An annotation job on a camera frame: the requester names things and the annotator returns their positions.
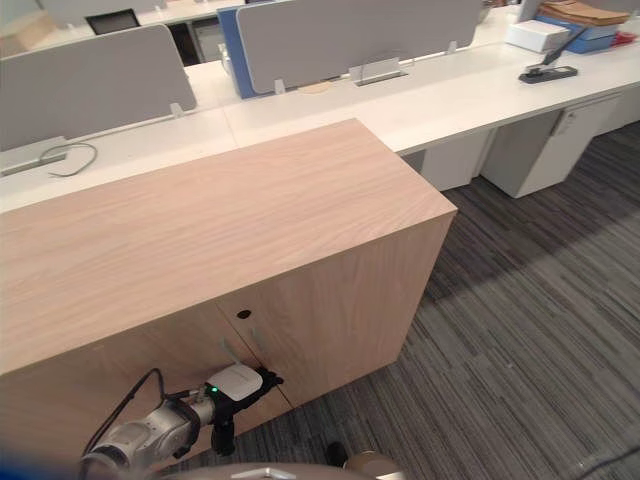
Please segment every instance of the black monitor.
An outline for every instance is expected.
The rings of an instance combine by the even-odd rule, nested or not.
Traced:
[[[132,8],[127,8],[126,10],[120,10],[118,12],[85,17],[85,20],[96,35],[127,30],[129,28],[140,26],[138,17],[136,17]]]

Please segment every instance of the office floor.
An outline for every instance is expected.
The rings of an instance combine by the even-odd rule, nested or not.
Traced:
[[[556,187],[446,196],[460,213],[400,360],[240,436],[231,460],[322,463],[340,440],[412,479],[572,479],[640,444],[640,123]],[[640,478],[640,454],[596,478]]]

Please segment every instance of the white storage box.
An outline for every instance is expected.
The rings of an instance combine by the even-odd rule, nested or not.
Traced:
[[[564,27],[528,20],[509,25],[505,42],[541,53],[559,47],[568,38],[569,30]]]

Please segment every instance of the cabinet top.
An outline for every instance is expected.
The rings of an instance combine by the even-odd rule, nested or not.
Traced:
[[[349,120],[0,216],[0,373],[455,207]]]

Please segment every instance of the white desk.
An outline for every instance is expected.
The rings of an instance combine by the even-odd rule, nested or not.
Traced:
[[[220,62],[188,67],[198,110],[181,119],[90,140],[98,161],[81,175],[50,179],[51,166],[0,180],[1,210],[166,165],[358,118],[401,154],[537,113],[640,87],[640,42],[560,60],[580,75],[539,85],[518,81],[539,54],[502,43],[514,9],[495,9],[476,41],[453,55],[408,66],[409,75],[366,87],[343,79],[319,94],[287,92],[241,100]]]
[[[203,18],[216,16],[219,8],[243,5],[243,0],[210,0],[208,2],[196,3],[193,0],[176,0],[167,2],[167,8],[159,11],[144,12],[138,14],[140,25],[165,24],[189,22]],[[51,32],[42,40],[34,44],[33,49],[52,47],[62,43],[75,42],[83,38],[94,36],[89,25],[82,25],[72,28],[59,28]]]

